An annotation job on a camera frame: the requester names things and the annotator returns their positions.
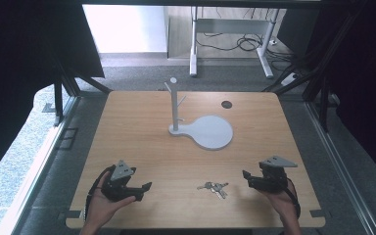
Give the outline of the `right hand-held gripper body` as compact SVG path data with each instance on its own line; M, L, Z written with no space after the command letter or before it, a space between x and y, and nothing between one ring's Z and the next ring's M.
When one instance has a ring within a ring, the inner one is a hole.
M257 183L259 190L269 193L279 193L287 187L286 167L298 165L279 156L270 157L258 163L263 178Z

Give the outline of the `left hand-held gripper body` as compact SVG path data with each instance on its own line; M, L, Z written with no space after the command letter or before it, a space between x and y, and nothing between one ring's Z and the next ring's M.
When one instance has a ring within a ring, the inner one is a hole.
M130 167L124 160L120 160L113 166L105 179L102 186L102 193L112 202L118 202L128 198L126 195L143 193L142 188L127 186L135 170L135 167Z

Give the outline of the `bunch of silver keys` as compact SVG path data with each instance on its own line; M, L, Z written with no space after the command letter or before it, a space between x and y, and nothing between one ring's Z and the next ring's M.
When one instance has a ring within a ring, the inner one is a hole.
M197 189L208 189L216 194L220 200L224 200L227 197L227 193L224 191L225 186L227 186L227 183L215 183L208 181L205 184L198 186Z

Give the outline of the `grey key holder stand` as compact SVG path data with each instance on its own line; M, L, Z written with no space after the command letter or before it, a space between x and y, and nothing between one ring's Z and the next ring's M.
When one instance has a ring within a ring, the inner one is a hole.
M199 147L217 151L225 148L233 139L233 127L228 120L218 115L198 117L190 123L180 124L183 118L179 116L178 108L185 96L178 98L177 79L171 77L164 83L170 94L172 123L168 133L172 136L184 136L193 140Z

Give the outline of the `person's left hand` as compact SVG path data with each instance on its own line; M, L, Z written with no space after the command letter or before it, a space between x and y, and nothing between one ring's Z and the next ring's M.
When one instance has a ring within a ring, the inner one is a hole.
M134 196L127 197L118 202L111 202L102 192L101 187L108 173L104 173L100 182L96 186L93 197L90 201L87 218L83 228L98 230L105 225L121 208L133 203L136 198Z

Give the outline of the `person's right hand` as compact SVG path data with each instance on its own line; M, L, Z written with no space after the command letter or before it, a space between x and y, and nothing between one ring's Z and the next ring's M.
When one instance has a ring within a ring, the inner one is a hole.
M299 224L297 210L291 197L285 191L276 194L263 191L261 193L268 199L284 224Z

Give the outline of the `white power strip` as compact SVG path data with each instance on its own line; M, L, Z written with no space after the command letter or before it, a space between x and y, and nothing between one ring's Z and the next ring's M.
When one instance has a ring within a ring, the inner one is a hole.
M282 81L281 85L286 86L289 85L291 82L295 81L300 76L297 73L291 72L289 75L287 75Z

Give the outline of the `dark curtain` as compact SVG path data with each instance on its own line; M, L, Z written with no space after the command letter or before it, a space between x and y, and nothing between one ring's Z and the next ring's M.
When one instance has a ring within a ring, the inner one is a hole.
M104 75L83 7L74 0L0 0L0 161L37 91Z
M338 9L290 9L277 37L302 57L321 46L322 39L335 36L342 24ZM376 0L366 0L326 77L340 100L338 117L376 164Z

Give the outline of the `white board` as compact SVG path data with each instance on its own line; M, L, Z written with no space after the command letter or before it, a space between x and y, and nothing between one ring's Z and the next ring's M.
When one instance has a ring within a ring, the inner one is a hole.
M165 53L167 8L83 5L99 53Z

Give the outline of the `aluminium floor rail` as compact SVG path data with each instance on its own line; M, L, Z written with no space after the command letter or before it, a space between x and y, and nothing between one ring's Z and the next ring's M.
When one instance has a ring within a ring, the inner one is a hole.
M26 172L23 182L14 196L14 200L7 207L6 213L0 222L0 235L12 235L16 229L30 196L39 180L40 174L48 163L64 128L70 121L71 112L79 102L78 98L69 97L64 105L64 119L59 123L52 123L47 129L45 139L42 141L40 149L36 152L31 165Z
M312 103L305 102L305 108L366 234L376 235L376 219L356 187L330 134L320 124L315 106Z

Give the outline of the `black metal frame stand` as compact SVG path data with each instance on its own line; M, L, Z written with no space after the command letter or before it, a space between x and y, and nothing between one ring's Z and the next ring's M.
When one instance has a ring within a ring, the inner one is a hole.
M105 76L100 57L97 57L94 62L85 64L83 70L67 65L58 56L54 56L52 60L57 74L54 80L55 126L59 126L65 119L63 90L66 90L72 97L78 97L81 93L76 82L77 78L105 94L112 92L112 89L95 80L95 77Z
M271 85L263 89L263 92L273 92L280 96L301 84L307 83L302 97L306 102L312 102L317 95L320 95L318 121L324 130L328 130L326 118L330 86L326 73L331 68L331 63L356 18L356 13L343 13L336 18L319 42L306 55L298 58L285 68ZM303 75L285 86L280 86L288 75L301 69L305 70Z

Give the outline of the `white metal desk frame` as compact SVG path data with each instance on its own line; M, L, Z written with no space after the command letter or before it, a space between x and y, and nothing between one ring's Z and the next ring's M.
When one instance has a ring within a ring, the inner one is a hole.
M191 8L192 36L189 60L189 74L197 75L197 34L198 33L228 33L228 34L257 34L262 35L262 45L256 49L260 64L267 78L273 77L273 72L265 53L272 32L275 28L279 9L274 9L269 20L230 20L230 19L200 19L198 8Z

